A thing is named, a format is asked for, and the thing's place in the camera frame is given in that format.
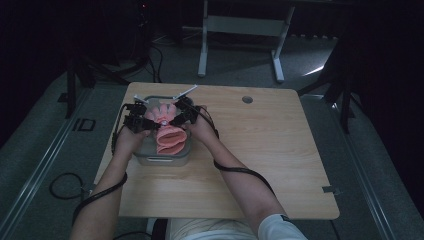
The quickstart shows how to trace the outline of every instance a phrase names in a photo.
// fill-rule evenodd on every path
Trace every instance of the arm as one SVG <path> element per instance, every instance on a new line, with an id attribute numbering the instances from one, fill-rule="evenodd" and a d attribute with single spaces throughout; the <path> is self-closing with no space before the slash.
<path id="1" fill-rule="evenodd" d="M 115 154 L 103 173 L 93 195 L 106 190 L 122 180 L 131 159 L 148 131 L 134 134 L 122 128 L 117 139 Z M 112 239 L 118 219 L 122 187 L 88 204 L 81 210 L 72 228 L 70 239 Z"/>
<path id="2" fill-rule="evenodd" d="M 220 165 L 246 168 L 216 137 L 212 127 L 201 116 L 197 118 L 196 124 L 184 127 L 208 148 Z M 260 223 L 267 216 L 286 215 L 277 198 L 259 178 L 245 173 L 221 171 L 221 174 L 256 235 Z"/>

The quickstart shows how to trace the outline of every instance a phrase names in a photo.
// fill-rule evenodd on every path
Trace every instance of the wooden table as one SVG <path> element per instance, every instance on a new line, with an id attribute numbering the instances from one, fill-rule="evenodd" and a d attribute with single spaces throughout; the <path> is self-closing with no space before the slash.
<path id="1" fill-rule="evenodd" d="M 192 85 L 132 83 L 123 103 L 133 103 L 135 94 L 175 96 L 190 87 Z M 244 103 L 244 96 L 251 97 L 253 102 Z M 322 189 L 330 184 L 295 91 L 200 85 L 188 97 L 196 105 L 208 106 L 221 141 L 247 167 L 268 180 L 290 218 L 335 219 L 339 216 L 334 195 Z M 110 142 L 111 139 L 95 182 L 112 157 Z M 196 140 L 183 167 L 144 166 L 133 157 L 127 173 L 120 216 L 243 217 L 213 166 L 212 156 Z"/>

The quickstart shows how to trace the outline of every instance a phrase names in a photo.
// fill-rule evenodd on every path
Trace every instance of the gray floor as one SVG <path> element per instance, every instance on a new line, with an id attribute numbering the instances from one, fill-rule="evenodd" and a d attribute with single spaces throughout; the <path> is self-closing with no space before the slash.
<path id="1" fill-rule="evenodd" d="M 281 58 L 286 81 L 281 84 L 275 81 L 270 61 L 269 50 L 275 39 L 264 39 L 258 45 L 229 45 L 222 44 L 226 36 L 212 36 L 207 76 L 199 78 L 200 39 L 196 32 L 186 31 L 186 34 L 188 38 L 181 46 L 174 45 L 166 37 L 155 41 L 163 54 L 160 73 L 164 83 L 298 90 L 316 80 L 319 72 L 304 75 L 322 66 L 336 43 L 336 40 L 326 39 L 287 39 Z M 157 67 L 159 52 L 152 49 L 151 57 Z M 147 66 L 125 78 L 151 82 L 150 72 Z M 49 184 L 63 172 L 75 172 L 86 183 L 93 182 L 96 175 L 126 88 L 99 80 L 94 89 L 79 89 L 80 107 L 73 118 L 65 120 L 66 105 L 56 101 L 60 93 L 66 91 L 65 80 L 63 75 L 46 90 L 0 150 L 2 239 L 7 239 L 6 236 L 9 239 L 67 239 L 72 212 L 79 199 L 55 199 L 48 191 Z M 424 239 L 423 220 L 372 124 L 353 105 L 356 117 L 349 120 L 351 133 L 344 134 L 338 124 L 337 109 L 320 98 L 326 87 L 301 97 L 301 102 L 330 183 L 339 190 L 335 197 L 341 214 L 333 221 L 296 220 L 295 224 L 309 239 Z M 96 126 L 92 132 L 78 131 L 73 128 L 77 119 L 96 120 Z M 66 137 L 55 138 L 58 132 L 65 132 Z M 40 165 L 46 169 L 39 185 L 26 185 Z M 79 191 L 75 186 L 76 182 L 69 179 L 62 181 L 57 190 L 64 194 L 75 193 Z M 20 193 L 26 193 L 29 198 L 14 206 Z M 145 228 L 146 219 L 121 218 L 117 235 Z"/>

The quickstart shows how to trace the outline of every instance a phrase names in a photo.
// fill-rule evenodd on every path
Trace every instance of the dark background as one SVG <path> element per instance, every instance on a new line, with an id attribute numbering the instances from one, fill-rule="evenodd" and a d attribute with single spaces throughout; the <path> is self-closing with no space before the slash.
<path id="1" fill-rule="evenodd" d="M 143 16 L 155 27 L 172 34 L 177 42 L 181 41 L 182 25 L 201 26 L 202 1 L 144 2 L 148 11 L 144 9 Z M 69 55 L 83 52 L 99 63 L 111 64 L 117 64 L 119 58 L 131 57 L 129 49 L 140 22 L 139 3 L 131 0 L 118 5 L 100 0 L 71 1 L 67 5 L 59 1 L 1 2 L 1 145 L 48 85 L 65 71 Z M 237 7 L 237 4 L 230 8 L 229 3 L 218 2 L 211 6 L 211 12 L 284 18 L 284 11 L 275 6 Z M 302 4 L 296 9 L 289 30 L 294 36 L 306 38 L 339 38 L 337 52 L 330 56 L 326 68 L 354 69 L 354 91 L 359 94 L 366 114 L 422 215 L 423 12 L 420 1 L 383 1 L 372 5 L 368 2 L 341 8 Z"/>

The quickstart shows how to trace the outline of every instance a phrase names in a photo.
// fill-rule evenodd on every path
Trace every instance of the white sleeve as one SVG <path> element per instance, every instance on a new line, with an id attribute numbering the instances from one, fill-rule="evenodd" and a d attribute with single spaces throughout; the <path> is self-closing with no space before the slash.
<path id="1" fill-rule="evenodd" d="M 259 240 L 306 239 L 293 223 L 285 221 L 280 214 L 270 215 L 261 222 L 258 237 Z"/>

